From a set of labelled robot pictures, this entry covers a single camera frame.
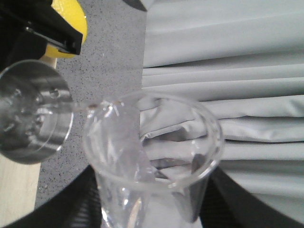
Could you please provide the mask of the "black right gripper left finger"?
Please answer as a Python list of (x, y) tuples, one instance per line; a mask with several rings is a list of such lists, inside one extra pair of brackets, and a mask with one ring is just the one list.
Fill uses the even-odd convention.
[(67, 187), (6, 228), (99, 228), (101, 204), (95, 172), (87, 166)]

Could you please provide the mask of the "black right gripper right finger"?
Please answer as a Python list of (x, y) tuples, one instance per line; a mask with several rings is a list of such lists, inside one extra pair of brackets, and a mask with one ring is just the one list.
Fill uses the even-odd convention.
[(200, 209), (204, 228), (302, 228), (304, 225), (266, 205), (221, 168), (210, 175)]

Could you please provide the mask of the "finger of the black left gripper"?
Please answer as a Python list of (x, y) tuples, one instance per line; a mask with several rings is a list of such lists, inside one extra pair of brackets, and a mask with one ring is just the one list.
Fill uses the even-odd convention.
[(79, 55), (83, 34), (53, 9), (51, 0), (0, 2), (0, 68), (27, 59), (40, 59), (47, 46)]

